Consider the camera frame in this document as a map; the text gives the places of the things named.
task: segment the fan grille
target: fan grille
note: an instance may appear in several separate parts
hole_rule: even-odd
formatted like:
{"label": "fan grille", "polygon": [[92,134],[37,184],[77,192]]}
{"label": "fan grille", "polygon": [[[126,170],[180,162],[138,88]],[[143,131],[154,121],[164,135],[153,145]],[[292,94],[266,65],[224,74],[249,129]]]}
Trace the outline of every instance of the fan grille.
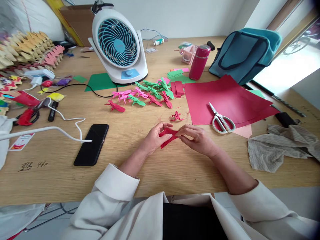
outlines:
{"label": "fan grille", "polygon": [[100,24],[98,41],[107,59],[117,66],[129,66],[137,57],[137,42],[132,31],[117,19],[109,18]]}

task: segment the phone screen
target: phone screen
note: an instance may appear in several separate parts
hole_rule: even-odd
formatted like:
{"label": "phone screen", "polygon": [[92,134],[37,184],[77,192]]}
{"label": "phone screen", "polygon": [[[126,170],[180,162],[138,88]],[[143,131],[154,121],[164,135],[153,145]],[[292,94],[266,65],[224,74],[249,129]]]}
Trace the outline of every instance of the phone screen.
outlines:
{"label": "phone screen", "polygon": [[85,140],[92,140],[92,142],[82,143],[74,160],[74,166],[94,166],[97,163],[108,129],[108,124],[94,124],[91,126]]}

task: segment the red thermos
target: red thermos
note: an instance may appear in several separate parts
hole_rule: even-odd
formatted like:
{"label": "red thermos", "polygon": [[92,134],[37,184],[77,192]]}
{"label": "red thermos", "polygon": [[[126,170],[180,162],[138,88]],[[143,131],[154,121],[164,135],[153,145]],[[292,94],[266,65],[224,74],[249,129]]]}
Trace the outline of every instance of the red thermos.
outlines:
{"label": "red thermos", "polygon": [[204,67],[207,63],[210,51],[211,51],[211,48],[208,45],[201,45],[198,47],[191,65],[191,69],[189,73],[190,79],[192,80],[200,79],[201,74],[204,70]]}

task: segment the cardboard box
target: cardboard box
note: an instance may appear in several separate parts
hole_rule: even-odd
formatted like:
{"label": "cardboard box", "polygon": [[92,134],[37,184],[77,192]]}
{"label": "cardboard box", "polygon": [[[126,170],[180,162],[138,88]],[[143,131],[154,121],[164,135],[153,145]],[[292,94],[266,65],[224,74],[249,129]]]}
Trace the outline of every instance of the cardboard box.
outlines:
{"label": "cardboard box", "polygon": [[92,5],[64,6],[60,8],[61,15],[79,36],[85,47],[91,47],[88,41],[92,37],[92,22],[94,14]]}

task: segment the bag handle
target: bag handle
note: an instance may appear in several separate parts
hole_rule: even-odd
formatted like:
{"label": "bag handle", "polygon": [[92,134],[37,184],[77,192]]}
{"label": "bag handle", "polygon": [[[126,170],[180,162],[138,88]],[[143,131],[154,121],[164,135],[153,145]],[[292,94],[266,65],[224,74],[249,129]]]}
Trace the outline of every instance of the bag handle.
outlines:
{"label": "bag handle", "polygon": [[[235,33],[235,35],[234,35],[234,37],[233,37],[233,39],[232,39],[232,41],[231,41],[231,43],[230,43],[230,46],[229,46],[228,50],[230,49],[230,47],[232,46],[232,44],[234,44],[234,42],[240,37],[240,35],[241,35],[240,32],[236,32],[236,33]],[[261,39],[261,38],[259,38],[259,39],[256,41],[256,43],[253,45],[253,47],[252,47],[251,51],[249,52],[248,56],[246,57],[246,59],[243,60],[242,62],[233,64],[233,65],[230,65],[230,66],[228,66],[228,67],[223,67],[223,66],[222,66],[222,61],[223,61],[224,56],[225,56],[226,53],[228,52],[228,50],[227,50],[227,51],[223,54],[223,56],[220,58],[220,60],[219,60],[219,62],[218,62],[218,66],[219,66],[220,68],[222,68],[223,70],[231,70],[231,69],[234,69],[234,68],[236,68],[236,67],[239,67],[242,63],[244,63],[244,62],[254,53],[254,51],[255,51],[258,47],[260,47],[260,45],[261,45],[263,42],[264,42],[264,40]]]}

